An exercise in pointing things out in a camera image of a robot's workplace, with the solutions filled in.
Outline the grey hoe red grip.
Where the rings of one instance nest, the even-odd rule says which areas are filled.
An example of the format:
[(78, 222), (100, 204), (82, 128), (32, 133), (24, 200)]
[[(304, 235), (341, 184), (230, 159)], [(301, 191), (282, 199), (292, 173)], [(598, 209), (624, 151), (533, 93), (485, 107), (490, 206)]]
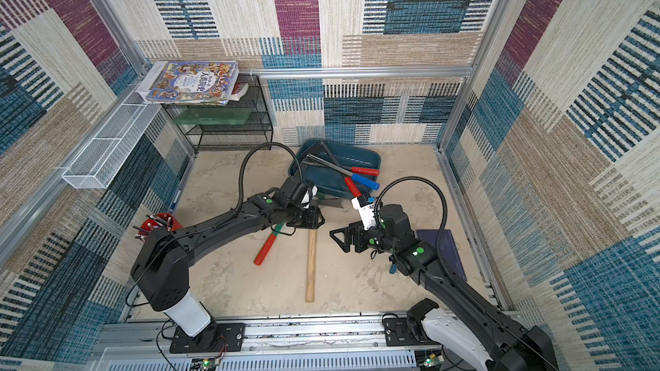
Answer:
[(356, 173), (357, 175), (370, 175), (370, 176), (380, 175), (380, 171), (378, 169), (336, 165), (329, 161), (325, 161), (321, 158), (312, 155), (308, 155), (304, 160), (304, 163), (309, 166), (330, 168), (339, 173), (343, 173), (344, 175), (353, 175), (354, 173)]
[[(328, 145), (324, 141), (321, 141), (320, 144), (321, 144), (321, 147), (323, 148), (323, 150), (326, 152), (326, 154), (327, 154), (328, 158), (330, 159), (331, 163), (333, 163), (333, 165), (339, 167), (340, 163), (338, 162), (338, 160), (334, 156), (331, 149), (329, 149)], [(342, 175), (342, 177), (343, 177), (343, 180), (344, 180), (346, 186), (348, 187), (349, 191), (351, 192), (352, 196), (355, 197), (355, 198), (360, 197), (362, 195), (362, 193), (359, 191), (357, 186), (354, 184), (352, 178), (348, 175)]]

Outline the teal plastic storage box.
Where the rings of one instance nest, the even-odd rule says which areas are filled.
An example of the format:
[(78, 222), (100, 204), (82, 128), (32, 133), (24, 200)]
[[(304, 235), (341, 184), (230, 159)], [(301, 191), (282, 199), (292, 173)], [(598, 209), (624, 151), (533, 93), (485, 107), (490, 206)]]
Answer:
[[(318, 188), (318, 191), (324, 195), (341, 199), (352, 199), (353, 196), (340, 173), (328, 168), (304, 165), (307, 154), (312, 154), (325, 161), (330, 161), (326, 152), (320, 146), (320, 142), (321, 139), (309, 139), (297, 151), (297, 158), (305, 169), (306, 180), (311, 180)], [(374, 168), (378, 170), (380, 168), (381, 156), (375, 151), (331, 141), (325, 141), (325, 143), (331, 149), (341, 166)], [(374, 181), (377, 179), (377, 176), (363, 176)]]

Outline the chrome blue handled hoe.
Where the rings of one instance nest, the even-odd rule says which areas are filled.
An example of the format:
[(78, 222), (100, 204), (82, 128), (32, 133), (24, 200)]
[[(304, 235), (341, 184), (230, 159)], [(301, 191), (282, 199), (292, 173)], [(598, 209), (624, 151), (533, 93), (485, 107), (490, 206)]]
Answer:
[(379, 190), (380, 185), (375, 182), (374, 180), (368, 179), (362, 175), (359, 175), (358, 173), (352, 173), (344, 168), (341, 168), (339, 166), (333, 165), (330, 162), (323, 161), (321, 159), (312, 159), (311, 161), (305, 161), (304, 165), (308, 165), (311, 167), (317, 167), (317, 168), (328, 168), (331, 169), (335, 172), (340, 173), (341, 175), (347, 176), (350, 180), (353, 180), (357, 183), (362, 184), (365, 187), (368, 187), (372, 190)]

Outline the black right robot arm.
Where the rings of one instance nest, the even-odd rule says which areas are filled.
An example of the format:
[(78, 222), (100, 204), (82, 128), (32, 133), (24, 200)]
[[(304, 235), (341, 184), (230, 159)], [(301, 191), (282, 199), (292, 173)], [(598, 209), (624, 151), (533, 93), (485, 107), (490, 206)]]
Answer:
[(441, 300), (410, 313), (411, 329), (449, 349), (475, 370), (556, 370), (550, 337), (512, 319), (468, 285), (447, 265), (441, 252), (422, 241), (398, 204), (383, 207), (375, 226), (352, 223), (330, 233), (344, 252), (370, 248), (387, 252), (398, 272)]

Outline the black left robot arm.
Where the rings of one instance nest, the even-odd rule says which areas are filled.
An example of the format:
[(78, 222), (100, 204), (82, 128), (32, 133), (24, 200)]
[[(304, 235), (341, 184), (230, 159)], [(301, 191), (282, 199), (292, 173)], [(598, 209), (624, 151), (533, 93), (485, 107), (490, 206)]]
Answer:
[(132, 279), (153, 310), (196, 338), (213, 319), (190, 290), (189, 268), (216, 249), (273, 225), (309, 228), (321, 216), (312, 204), (317, 192), (313, 183), (290, 176), (282, 187), (255, 194), (204, 223), (174, 231), (156, 228), (132, 266)]

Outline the dark blue notebook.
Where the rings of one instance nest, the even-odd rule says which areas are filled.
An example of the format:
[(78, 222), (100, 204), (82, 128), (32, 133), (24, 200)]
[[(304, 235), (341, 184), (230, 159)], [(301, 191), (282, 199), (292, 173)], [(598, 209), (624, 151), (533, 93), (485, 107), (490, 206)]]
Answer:
[(417, 235), (431, 246), (436, 246), (437, 239), (440, 238), (439, 248), (449, 268), (455, 271), (462, 280), (467, 280), (458, 247), (450, 229), (446, 228), (441, 235), (438, 235), (435, 229), (420, 229), (417, 231)]

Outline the green board on shelf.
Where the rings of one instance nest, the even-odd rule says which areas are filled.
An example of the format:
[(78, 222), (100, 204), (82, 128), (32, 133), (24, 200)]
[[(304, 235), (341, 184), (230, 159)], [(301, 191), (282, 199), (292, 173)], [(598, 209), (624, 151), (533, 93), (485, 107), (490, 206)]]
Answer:
[(244, 125), (250, 108), (189, 108), (173, 119), (177, 125)]

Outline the red pen cup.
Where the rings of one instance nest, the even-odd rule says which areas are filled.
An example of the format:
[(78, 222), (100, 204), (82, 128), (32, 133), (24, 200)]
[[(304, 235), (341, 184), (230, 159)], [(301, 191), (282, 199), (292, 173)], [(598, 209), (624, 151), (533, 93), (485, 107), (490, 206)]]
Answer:
[(134, 226), (137, 233), (134, 237), (145, 241), (149, 233), (157, 228), (165, 227), (168, 231), (175, 231), (182, 228), (182, 225), (170, 213), (159, 213), (147, 215), (147, 219), (140, 225)]

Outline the colourful picture book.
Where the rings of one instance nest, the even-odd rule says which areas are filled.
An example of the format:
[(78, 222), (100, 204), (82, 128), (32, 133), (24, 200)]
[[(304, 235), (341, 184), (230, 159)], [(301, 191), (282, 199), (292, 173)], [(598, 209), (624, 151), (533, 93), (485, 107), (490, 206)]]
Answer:
[(147, 103), (225, 106), (249, 90), (238, 77), (235, 61), (159, 61), (136, 92)]

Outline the green red handled hoe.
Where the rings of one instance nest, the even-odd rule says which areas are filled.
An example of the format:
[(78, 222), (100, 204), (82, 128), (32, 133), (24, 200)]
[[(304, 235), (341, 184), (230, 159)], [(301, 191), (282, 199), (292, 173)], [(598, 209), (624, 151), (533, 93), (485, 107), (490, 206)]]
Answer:
[(267, 237), (266, 241), (264, 242), (263, 246), (261, 247), (261, 250), (258, 252), (254, 259), (254, 264), (256, 266), (261, 266), (266, 259), (266, 256), (270, 252), (275, 240), (277, 239), (278, 234), (282, 230), (282, 228), (285, 225), (283, 223), (276, 225), (274, 228), (272, 228), (271, 234)]

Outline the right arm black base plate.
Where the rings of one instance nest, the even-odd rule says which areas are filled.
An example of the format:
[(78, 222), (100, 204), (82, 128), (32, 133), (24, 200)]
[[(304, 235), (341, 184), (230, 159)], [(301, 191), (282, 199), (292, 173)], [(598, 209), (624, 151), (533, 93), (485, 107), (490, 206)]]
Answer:
[(394, 313), (385, 313), (381, 317), (381, 323), (388, 347), (422, 345), (427, 342), (424, 333), (416, 329), (407, 318), (400, 318)]

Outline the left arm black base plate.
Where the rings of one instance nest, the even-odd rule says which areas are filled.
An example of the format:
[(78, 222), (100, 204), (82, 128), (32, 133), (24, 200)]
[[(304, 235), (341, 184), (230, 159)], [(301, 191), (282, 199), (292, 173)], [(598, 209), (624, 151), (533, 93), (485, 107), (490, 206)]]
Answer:
[(239, 352), (245, 336), (245, 323), (211, 322), (200, 334), (190, 337), (180, 326), (175, 329), (170, 354)]

